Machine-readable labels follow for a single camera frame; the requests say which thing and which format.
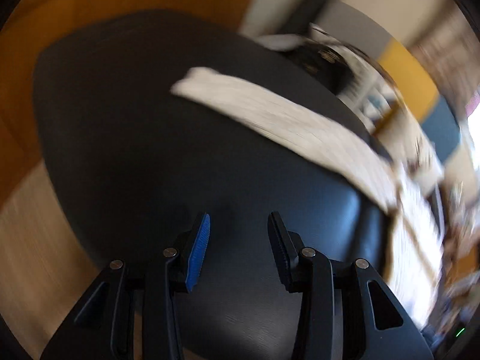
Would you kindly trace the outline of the cream knitted sweater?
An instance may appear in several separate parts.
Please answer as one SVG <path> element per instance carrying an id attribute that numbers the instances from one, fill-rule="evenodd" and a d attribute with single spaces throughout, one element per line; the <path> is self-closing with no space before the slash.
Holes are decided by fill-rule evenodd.
<path id="1" fill-rule="evenodd" d="M 393 223 L 382 277 L 418 328 L 438 298 L 443 263 L 434 215 L 401 163 L 388 163 L 350 130 L 274 92 L 207 67 L 191 68 L 172 94 L 209 107 L 346 178 Z"/>

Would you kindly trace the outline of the deer print cushion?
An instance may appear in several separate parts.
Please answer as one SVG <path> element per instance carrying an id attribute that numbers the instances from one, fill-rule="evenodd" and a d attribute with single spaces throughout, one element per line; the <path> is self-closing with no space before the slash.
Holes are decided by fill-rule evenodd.
<path id="1" fill-rule="evenodd" d="M 434 145 L 411 111 L 400 106 L 374 133 L 394 161 L 401 162 L 410 178 L 429 197 L 444 179 L 444 168 Z"/>

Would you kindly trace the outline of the geometric triangle pattern cushion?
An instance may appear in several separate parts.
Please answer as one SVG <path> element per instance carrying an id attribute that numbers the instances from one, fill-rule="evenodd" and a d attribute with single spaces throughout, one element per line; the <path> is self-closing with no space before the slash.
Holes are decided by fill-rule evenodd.
<path id="1" fill-rule="evenodd" d="M 363 50 L 341 41 L 317 24 L 310 24 L 313 41 L 337 51 L 352 70 L 353 77 L 337 97 L 372 133 L 394 108 L 403 95 L 387 71 Z"/>

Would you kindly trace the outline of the black handbag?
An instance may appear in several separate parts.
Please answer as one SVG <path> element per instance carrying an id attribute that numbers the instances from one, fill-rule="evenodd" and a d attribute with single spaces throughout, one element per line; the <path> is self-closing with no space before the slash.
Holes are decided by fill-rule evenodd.
<path id="1" fill-rule="evenodd" d="M 329 46 L 308 42 L 278 54 L 303 69 L 334 95 L 340 94 L 354 78 L 346 59 Z"/>

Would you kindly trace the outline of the grey yellow blue sofa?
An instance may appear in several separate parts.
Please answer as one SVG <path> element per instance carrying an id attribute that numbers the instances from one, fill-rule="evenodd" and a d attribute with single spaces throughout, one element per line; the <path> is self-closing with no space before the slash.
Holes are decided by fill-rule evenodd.
<path id="1" fill-rule="evenodd" d="M 373 58 L 394 80 L 403 99 L 433 142 L 439 160 L 447 164 L 461 144 L 461 131 L 447 100 L 433 79 L 407 48 L 380 24 L 341 0 L 327 0 L 309 16 L 294 10 L 274 33 L 317 36 L 324 32 L 351 44 Z"/>

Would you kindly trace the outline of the floral curtain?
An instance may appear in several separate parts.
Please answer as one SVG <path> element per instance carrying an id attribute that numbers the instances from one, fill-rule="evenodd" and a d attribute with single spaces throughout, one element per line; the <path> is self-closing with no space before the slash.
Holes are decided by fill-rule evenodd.
<path id="1" fill-rule="evenodd" d="M 435 82 L 456 118 L 467 119 L 479 87 L 479 39 L 458 6 L 453 2 L 446 5 L 409 51 Z"/>

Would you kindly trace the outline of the black rolled mat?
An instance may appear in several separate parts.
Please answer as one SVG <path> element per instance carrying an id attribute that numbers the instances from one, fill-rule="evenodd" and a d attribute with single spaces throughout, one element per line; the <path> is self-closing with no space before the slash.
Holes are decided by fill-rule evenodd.
<path id="1" fill-rule="evenodd" d="M 299 0 L 276 34 L 307 35 L 310 24 L 320 15 L 327 2 L 329 0 Z"/>

